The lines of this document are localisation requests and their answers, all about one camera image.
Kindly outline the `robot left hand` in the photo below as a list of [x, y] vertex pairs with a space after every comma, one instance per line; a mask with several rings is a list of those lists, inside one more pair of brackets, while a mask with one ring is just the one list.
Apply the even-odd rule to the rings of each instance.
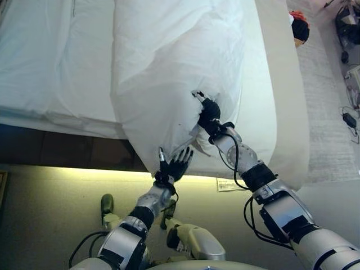
[[168, 163], [163, 149], [159, 147], [160, 168], [155, 173], [155, 179], [159, 182], [168, 182], [170, 178], [173, 179], [173, 182], [180, 180], [187, 171], [193, 154], [194, 151], [187, 147], [179, 154], [176, 154], [170, 163]]

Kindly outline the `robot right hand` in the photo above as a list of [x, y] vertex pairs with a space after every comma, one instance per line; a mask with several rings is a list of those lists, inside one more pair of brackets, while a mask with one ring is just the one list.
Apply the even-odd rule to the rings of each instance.
[[193, 90], [192, 95], [197, 98], [201, 105], [198, 125], [202, 127], [209, 136], [214, 136], [219, 131], [221, 111], [218, 104], [198, 90]]

